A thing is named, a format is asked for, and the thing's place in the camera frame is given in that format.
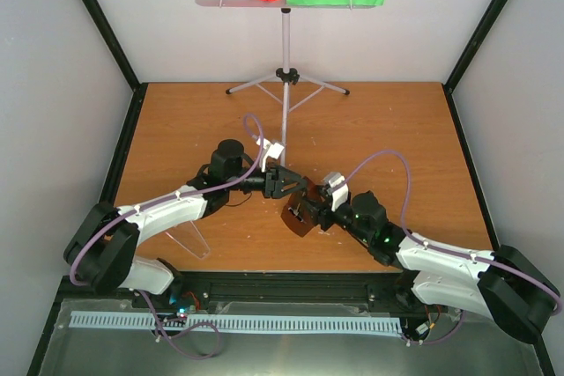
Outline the brown wooden metronome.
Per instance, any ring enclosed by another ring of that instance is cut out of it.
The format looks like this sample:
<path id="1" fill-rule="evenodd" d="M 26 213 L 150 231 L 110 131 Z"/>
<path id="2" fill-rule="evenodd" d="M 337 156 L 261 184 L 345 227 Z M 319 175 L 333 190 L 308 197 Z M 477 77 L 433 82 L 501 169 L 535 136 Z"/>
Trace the brown wooden metronome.
<path id="1" fill-rule="evenodd" d="M 281 218 L 290 231 L 303 238 L 318 225 L 323 206 L 324 198 L 320 187 L 306 177 L 305 187 L 289 196 Z"/>

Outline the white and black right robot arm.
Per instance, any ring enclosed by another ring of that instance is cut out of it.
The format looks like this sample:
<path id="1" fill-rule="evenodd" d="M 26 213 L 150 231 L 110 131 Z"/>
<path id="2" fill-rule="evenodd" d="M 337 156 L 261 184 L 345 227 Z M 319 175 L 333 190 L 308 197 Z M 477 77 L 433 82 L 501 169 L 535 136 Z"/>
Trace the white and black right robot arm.
<path id="1" fill-rule="evenodd" d="M 461 309 L 533 344 L 563 307 L 556 287 L 517 249 L 472 250 L 439 243 L 389 221 L 375 195 L 313 185 L 288 207 L 307 230 L 339 226 L 380 264 L 408 276 L 398 297 Z"/>

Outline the clear plastic metronome cover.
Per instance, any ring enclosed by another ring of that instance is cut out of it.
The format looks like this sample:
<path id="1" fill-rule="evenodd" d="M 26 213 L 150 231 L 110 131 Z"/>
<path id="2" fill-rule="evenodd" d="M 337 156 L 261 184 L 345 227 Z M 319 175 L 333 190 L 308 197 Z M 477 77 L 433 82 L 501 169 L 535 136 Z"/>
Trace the clear plastic metronome cover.
<path id="1" fill-rule="evenodd" d="M 165 234 L 183 252 L 191 254 L 199 260 L 203 260 L 211 252 L 206 239 L 193 221 L 174 226 L 166 230 Z"/>

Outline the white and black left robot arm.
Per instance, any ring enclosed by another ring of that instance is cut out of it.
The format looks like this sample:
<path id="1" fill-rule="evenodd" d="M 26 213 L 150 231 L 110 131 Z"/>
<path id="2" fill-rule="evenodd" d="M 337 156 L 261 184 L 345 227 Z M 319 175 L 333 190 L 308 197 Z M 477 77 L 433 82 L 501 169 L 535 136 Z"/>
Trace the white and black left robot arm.
<path id="1" fill-rule="evenodd" d="M 70 280 L 89 286 L 97 294 L 116 289 L 150 292 L 162 306 L 177 306 L 183 286 L 177 270 L 162 259 L 136 254 L 137 247 L 154 235 L 194 222 L 226 206 L 232 191 L 257 191 L 280 199 L 308 185 L 299 174 L 277 164 L 282 144 L 259 142 L 251 159 L 242 143 L 223 140 L 208 164 L 174 192 L 155 199 L 116 208 L 108 202 L 92 207 L 63 253 L 70 264 Z"/>

